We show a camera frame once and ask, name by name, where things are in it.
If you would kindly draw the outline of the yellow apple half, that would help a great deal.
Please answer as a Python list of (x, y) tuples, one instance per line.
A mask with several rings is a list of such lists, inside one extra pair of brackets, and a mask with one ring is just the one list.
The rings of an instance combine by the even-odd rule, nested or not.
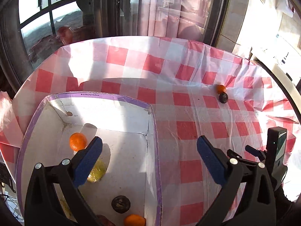
[(106, 170), (107, 170), (106, 164), (101, 159), (98, 159), (95, 165), (93, 166), (93, 169), (91, 170), (87, 178), (87, 181), (91, 183), (96, 183), (100, 181), (102, 177), (105, 175)]

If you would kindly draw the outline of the large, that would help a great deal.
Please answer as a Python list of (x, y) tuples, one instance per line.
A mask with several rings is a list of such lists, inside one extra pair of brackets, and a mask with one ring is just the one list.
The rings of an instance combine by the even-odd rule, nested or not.
[(87, 146), (86, 136), (82, 133), (73, 133), (69, 138), (69, 146), (75, 152), (84, 150)]

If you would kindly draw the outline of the dark round fruit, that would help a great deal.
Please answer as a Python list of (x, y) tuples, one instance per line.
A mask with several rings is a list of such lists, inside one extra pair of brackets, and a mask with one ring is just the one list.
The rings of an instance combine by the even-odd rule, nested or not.
[(115, 212), (123, 214), (130, 209), (131, 202), (126, 196), (118, 195), (112, 199), (111, 206)]

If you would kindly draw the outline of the dark passion fruit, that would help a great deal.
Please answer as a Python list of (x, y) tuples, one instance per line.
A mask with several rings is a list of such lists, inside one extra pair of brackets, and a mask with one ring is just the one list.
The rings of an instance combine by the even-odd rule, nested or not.
[(228, 95), (226, 92), (222, 92), (220, 95), (219, 95), (219, 101), (222, 103), (222, 104), (226, 104), (228, 102)]

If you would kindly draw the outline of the small orange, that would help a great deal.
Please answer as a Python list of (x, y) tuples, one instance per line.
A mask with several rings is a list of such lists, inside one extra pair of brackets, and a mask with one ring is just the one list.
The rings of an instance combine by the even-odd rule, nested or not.
[(224, 85), (217, 85), (216, 86), (216, 91), (217, 91), (218, 95), (227, 92), (226, 87)]

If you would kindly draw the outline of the dark red fruit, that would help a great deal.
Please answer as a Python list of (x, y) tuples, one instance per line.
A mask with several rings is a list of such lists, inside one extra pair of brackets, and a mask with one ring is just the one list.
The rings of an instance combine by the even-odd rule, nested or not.
[(108, 218), (103, 215), (97, 215), (98, 219), (100, 220), (101, 224), (104, 226), (116, 226), (113, 222), (111, 222)]

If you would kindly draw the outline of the purple white cardboard box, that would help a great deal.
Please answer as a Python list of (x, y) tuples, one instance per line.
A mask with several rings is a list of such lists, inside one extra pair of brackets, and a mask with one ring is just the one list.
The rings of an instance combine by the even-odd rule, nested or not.
[(100, 160), (106, 165), (100, 181), (85, 182), (79, 190), (95, 214), (122, 225), (125, 214), (113, 210), (118, 195), (130, 200), (128, 214), (162, 221), (162, 193), (156, 122), (152, 107), (136, 99), (97, 92), (65, 92), (46, 96), (24, 135), (16, 166), (16, 190), (23, 211), (31, 173), (37, 163), (57, 165), (71, 159), (70, 136), (82, 133), (88, 141), (100, 137)]

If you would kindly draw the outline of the red white checkered tablecloth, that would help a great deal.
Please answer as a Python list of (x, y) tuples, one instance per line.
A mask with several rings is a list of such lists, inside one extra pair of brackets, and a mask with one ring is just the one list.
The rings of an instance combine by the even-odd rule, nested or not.
[[(217, 85), (229, 97), (219, 101)], [(247, 59), (200, 42), (125, 36), (61, 47), (25, 81), (1, 117), (1, 154), (15, 174), (19, 146), (43, 98), (69, 91), (116, 93), (151, 104), (158, 128), (163, 225), (193, 225), (217, 186), (196, 151), (198, 136), (249, 159), (246, 145), (263, 148), (267, 129), (288, 129), (284, 191), (300, 194), (300, 123), (276, 82)]]

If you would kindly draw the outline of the dark window frame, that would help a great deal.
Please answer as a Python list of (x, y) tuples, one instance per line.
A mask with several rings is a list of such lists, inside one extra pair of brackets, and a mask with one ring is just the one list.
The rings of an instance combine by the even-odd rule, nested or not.
[(216, 45), (230, 0), (1, 0), (1, 90), (15, 94), (64, 45), (113, 36)]

